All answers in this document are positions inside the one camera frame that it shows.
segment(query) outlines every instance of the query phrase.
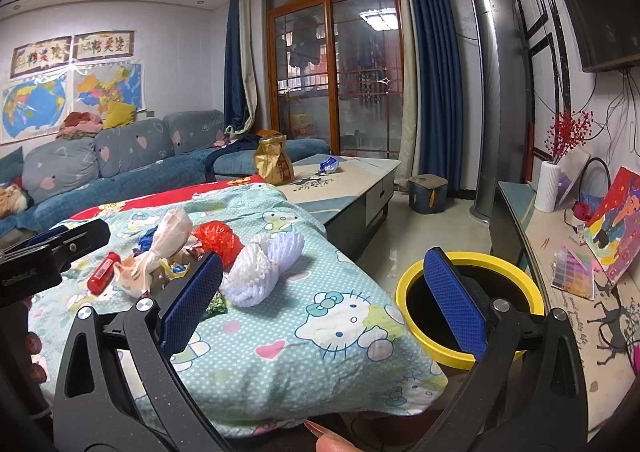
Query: ceiling light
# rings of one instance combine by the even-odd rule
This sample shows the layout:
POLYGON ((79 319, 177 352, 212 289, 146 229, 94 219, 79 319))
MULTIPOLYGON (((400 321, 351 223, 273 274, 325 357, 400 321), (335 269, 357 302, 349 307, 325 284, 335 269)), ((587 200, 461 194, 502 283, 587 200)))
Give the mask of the ceiling light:
POLYGON ((360 18, 376 31, 398 29, 398 15, 395 8, 369 10, 368 12, 362 12, 360 18))

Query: red bottle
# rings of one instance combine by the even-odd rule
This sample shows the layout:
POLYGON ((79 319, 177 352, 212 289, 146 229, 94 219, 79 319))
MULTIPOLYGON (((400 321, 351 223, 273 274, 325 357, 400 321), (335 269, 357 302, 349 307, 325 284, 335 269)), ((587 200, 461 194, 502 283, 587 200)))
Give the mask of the red bottle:
POLYGON ((86 282, 87 288, 95 296, 100 295, 113 278, 113 265, 120 262, 120 256, 115 252, 109 252, 102 260, 93 275, 86 282))

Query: hello kitty bedsheet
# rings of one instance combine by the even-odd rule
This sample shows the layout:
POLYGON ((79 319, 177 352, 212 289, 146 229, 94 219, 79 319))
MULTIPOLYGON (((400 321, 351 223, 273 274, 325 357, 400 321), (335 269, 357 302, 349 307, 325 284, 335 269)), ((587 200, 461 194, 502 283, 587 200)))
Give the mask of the hello kitty bedsheet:
MULTIPOLYGON (((187 348, 172 356, 187 390, 221 434, 261 434, 330 412, 418 414, 440 395, 446 377, 392 300, 326 240, 318 220, 263 183, 209 191, 170 206, 101 210, 110 244, 77 260, 62 284, 34 298, 30 311, 30 330, 43 344, 36 361, 49 375, 46 392, 54 392, 78 308, 91 304, 112 312, 133 303, 113 283, 92 296, 86 288, 92 271, 109 251, 130 255, 139 236, 176 205, 194 226, 224 221, 244 242, 259 232, 293 230, 305 238, 303 255, 269 297, 251 308, 230 306, 200 323, 187 348)), ((136 403, 150 419, 153 411, 128 353, 122 363, 136 403)))

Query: metal screw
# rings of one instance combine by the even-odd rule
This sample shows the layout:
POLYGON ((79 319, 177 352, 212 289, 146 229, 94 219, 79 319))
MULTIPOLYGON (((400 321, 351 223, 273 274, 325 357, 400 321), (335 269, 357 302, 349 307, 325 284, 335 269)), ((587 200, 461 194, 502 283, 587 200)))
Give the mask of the metal screw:
POLYGON ((153 306, 154 301, 152 298, 146 297, 146 298, 141 298, 137 303, 136 303, 136 309, 138 311, 149 311, 151 309, 151 307, 153 306))
POLYGON ((494 309, 500 313, 506 313, 509 310, 509 303, 503 298, 494 300, 494 309))
POLYGON ((556 320, 559 320, 561 322, 566 320, 566 312, 564 311, 564 309, 560 309, 559 307, 557 307, 554 309, 553 313, 556 320))
POLYGON ((78 318, 80 320, 84 320, 85 318, 89 318, 91 316, 91 308, 90 307, 81 307, 78 310, 78 318))

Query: red mesh bag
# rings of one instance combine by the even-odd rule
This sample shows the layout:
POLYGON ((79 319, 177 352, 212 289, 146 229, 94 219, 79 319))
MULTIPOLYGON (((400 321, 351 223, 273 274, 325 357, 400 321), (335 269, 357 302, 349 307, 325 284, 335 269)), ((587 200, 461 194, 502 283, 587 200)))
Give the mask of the red mesh bag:
POLYGON ((210 221, 198 226, 193 235, 202 243, 205 250, 216 252, 222 259, 222 265, 226 268, 236 260, 244 244, 240 242, 229 225, 222 221, 210 221))

